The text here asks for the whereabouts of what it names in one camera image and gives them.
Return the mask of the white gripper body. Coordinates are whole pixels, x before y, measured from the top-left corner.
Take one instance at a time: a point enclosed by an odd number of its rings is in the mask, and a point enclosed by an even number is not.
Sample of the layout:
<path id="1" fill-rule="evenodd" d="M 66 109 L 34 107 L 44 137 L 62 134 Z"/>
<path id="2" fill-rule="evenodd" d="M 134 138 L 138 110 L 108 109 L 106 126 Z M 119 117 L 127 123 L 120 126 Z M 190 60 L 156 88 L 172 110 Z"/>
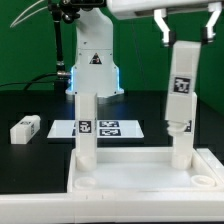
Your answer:
<path id="1" fill-rule="evenodd" d="M 106 0 L 109 11 L 119 20 L 151 17 L 155 10 L 168 13 L 189 13 L 206 10 L 210 4 L 224 0 Z"/>

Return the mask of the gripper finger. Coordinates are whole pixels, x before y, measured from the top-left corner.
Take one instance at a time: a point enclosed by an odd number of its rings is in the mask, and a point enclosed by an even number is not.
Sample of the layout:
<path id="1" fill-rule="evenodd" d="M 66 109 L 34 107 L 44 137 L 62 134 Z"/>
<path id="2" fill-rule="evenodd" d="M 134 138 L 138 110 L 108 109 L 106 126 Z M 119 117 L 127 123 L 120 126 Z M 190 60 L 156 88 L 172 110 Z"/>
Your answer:
<path id="1" fill-rule="evenodd" d="M 214 26 L 221 15 L 222 3 L 221 2 L 209 3 L 208 12 L 210 13 L 210 17 L 208 19 L 207 24 L 202 29 L 203 45 L 212 43 L 214 41 L 215 38 Z"/>
<path id="2" fill-rule="evenodd" d="M 163 34 L 162 43 L 165 47 L 172 47 L 176 41 L 176 33 L 170 30 L 166 18 L 167 11 L 165 9 L 156 9 L 154 11 L 154 21 Z"/>

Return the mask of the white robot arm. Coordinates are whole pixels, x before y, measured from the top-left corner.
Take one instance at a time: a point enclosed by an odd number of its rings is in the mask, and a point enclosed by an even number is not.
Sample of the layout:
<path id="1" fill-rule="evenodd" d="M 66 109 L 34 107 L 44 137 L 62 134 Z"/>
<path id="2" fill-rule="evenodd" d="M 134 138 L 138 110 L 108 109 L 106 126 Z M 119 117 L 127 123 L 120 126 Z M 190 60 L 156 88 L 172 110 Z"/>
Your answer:
<path id="1" fill-rule="evenodd" d="M 213 39 L 213 26 L 224 9 L 224 0 L 62 0 L 64 16 L 76 21 L 77 45 L 69 95 L 95 92 L 105 100 L 120 96 L 119 68 L 113 61 L 113 23 L 103 15 L 106 7 L 120 20 L 153 17 L 163 32 L 163 43 L 173 41 L 164 18 L 172 13 L 207 10 L 206 39 Z"/>

